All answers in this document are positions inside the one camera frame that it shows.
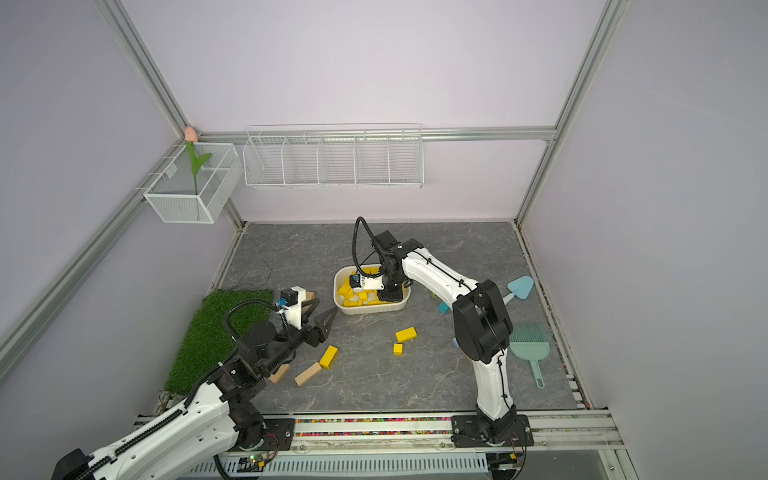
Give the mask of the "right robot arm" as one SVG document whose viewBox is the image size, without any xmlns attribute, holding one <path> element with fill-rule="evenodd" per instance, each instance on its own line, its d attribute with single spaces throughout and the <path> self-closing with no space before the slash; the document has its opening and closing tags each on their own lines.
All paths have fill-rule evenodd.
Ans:
<svg viewBox="0 0 768 480">
<path fill-rule="evenodd" d="M 386 299 L 398 297 L 404 286 L 416 282 L 452 311 L 454 337 L 471 361 L 477 389 L 476 431 L 464 436 L 489 445 L 514 440 L 531 446 L 528 420 L 517 412 L 510 392 L 507 359 L 513 324 L 498 286 L 458 273 L 414 239 L 399 242 L 385 231 L 371 244 L 380 260 Z"/>
</svg>

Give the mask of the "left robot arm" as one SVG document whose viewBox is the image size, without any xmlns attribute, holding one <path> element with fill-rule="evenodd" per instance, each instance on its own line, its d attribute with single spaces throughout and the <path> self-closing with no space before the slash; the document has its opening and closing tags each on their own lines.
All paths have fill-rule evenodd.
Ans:
<svg viewBox="0 0 768 480">
<path fill-rule="evenodd" d="M 290 435 L 270 427 L 252 400 L 301 345 L 316 347 L 328 339 L 339 310 L 316 314 L 318 303 L 311 299 L 285 306 L 254 298 L 235 305 L 222 318 L 234 350 L 197 380 L 183 401 L 91 454 L 81 449 L 66 454 L 53 478 L 175 479 L 204 460 L 219 464 L 220 455 L 232 448 L 264 450 L 272 461 L 290 445 Z M 231 318 L 248 305 L 276 313 L 282 326 L 263 322 L 240 334 Z"/>
</svg>

